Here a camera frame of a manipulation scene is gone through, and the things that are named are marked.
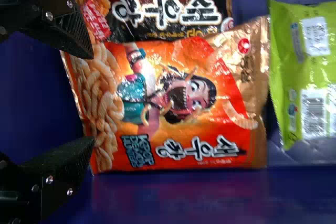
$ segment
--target green snack bag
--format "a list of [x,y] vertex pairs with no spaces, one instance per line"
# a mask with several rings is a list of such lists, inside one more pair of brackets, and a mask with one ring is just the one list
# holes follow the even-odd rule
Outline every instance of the green snack bag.
[[269,7],[270,91],[284,148],[336,136],[336,2]]

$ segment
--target black mesh pattern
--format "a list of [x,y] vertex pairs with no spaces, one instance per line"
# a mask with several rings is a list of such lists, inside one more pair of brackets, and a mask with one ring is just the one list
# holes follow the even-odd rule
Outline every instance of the black mesh pattern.
[[74,11],[54,17],[53,22],[39,18],[20,31],[59,50],[82,59],[93,59],[90,36],[81,12],[76,5]]
[[23,164],[27,171],[66,182],[75,188],[85,176],[94,146],[93,137],[83,137],[44,153]]

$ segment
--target cartoon eye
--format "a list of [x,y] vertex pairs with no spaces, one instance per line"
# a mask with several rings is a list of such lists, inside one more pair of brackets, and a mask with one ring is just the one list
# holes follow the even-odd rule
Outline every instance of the cartoon eye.
[[202,107],[202,104],[200,101],[193,101],[193,110],[196,110],[197,107]]
[[195,82],[195,81],[192,81],[192,82],[191,82],[191,90],[192,90],[193,92],[195,92],[196,90],[198,90],[199,87],[200,87],[200,85],[199,85],[197,82]]

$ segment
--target metal screw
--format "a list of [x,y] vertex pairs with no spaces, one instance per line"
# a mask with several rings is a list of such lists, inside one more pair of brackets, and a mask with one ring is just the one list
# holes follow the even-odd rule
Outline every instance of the metal screw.
[[13,221],[12,221],[12,224],[20,224],[21,223],[21,220],[19,218],[15,218]]
[[37,12],[38,11],[38,7],[36,5],[32,5],[33,11]]
[[32,192],[36,193],[39,190],[39,188],[40,187],[38,185],[34,185],[31,190]]
[[71,196],[73,193],[74,193],[74,191],[73,191],[72,188],[70,188],[70,189],[67,191],[67,195],[68,195],[68,196]]
[[0,26],[0,34],[1,34],[1,35],[5,35],[5,34],[7,34],[7,30],[6,30],[5,27]]
[[0,170],[4,169],[6,167],[7,167],[7,162],[4,161],[4,160],[0,161]]
[[46,17],[49,21],[52,21],[54,19],[54,16],[52,15],[51,12],[46,12]]
[[72,9],[73,6],[74,6],[73,3],[70,0],[68,0],[67,5],[69,6],[70,9]]
[[52,177],[52,176],[50,175],[49,177],[47,177],[47,179],[46,179],[46,183],[47,183],[48,185],[50,185],[52,182],[54,182],[54,177]]

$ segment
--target open mouth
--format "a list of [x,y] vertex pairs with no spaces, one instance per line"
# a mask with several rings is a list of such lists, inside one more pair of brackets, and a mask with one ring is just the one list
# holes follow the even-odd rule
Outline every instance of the open mouth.
[[169,103],[170,100],[174,102],[174,110],[186,110],[187,109],[187,93],[185,87],[174,88],[168,92],[166,95],[166,102]]

